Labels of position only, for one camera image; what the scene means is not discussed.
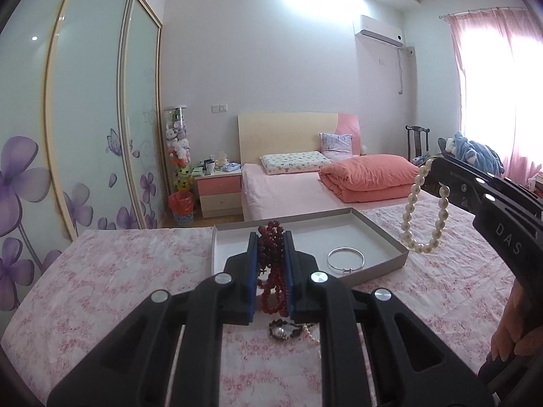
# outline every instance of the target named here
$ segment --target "window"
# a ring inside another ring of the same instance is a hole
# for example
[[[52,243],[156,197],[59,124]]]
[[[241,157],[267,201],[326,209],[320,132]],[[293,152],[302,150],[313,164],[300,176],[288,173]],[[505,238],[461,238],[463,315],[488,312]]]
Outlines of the window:
[[[461,128],[500,156],[521,185],[543,163],[543,35],[524,9],[445,18],[462,92]]]

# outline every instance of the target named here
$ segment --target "human hand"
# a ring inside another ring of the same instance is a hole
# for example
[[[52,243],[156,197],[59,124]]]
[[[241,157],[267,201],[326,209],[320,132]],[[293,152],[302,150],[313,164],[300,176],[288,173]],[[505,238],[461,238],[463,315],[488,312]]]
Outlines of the human hand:
[[[522,286],[515,280],[503,317],[490,341],[492,361],[499,356],[505,362],[511,353],[532,356],[543,352],[543,326],[537,327],[522,337],[524,320],[521,307],[525,298]]]

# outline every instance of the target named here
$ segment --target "air conditioner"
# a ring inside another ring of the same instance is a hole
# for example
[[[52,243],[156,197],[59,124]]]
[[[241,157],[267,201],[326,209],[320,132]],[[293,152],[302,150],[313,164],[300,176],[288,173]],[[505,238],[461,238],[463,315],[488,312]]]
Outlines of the air conditioner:
[[[404,46],[404,33],[401,29],[376,20],[365,15],[360,15],[353,22],[355,35],[362,35],[384,41],[396,47]]]

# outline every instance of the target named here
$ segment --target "folded orange quilt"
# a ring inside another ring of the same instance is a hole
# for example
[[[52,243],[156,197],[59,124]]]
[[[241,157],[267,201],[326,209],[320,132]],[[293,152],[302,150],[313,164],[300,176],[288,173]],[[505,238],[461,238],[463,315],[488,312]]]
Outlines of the folded orange quilt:
[[[345,203],[407,197],[419,173],[395,155],[357,156],[323,167],[322,183]]]

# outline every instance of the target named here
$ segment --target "wooden floor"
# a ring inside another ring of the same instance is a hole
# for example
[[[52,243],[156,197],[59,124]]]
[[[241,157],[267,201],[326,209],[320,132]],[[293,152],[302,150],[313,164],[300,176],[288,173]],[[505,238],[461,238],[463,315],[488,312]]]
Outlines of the wooden floor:
[[[175,221],[173,220],[172,212],[167,210],[168,217],[164,224],[164,228],[177,228]],[[203,228],[205,226],[215,226],[220,224],[235,224],[238,222],[243,222],[243,215],[237,214],[234,216],[224,216],[224,217],[202,217],[202,210],[200,208],[194,211],[194,222],[190,226],[191,228]]]

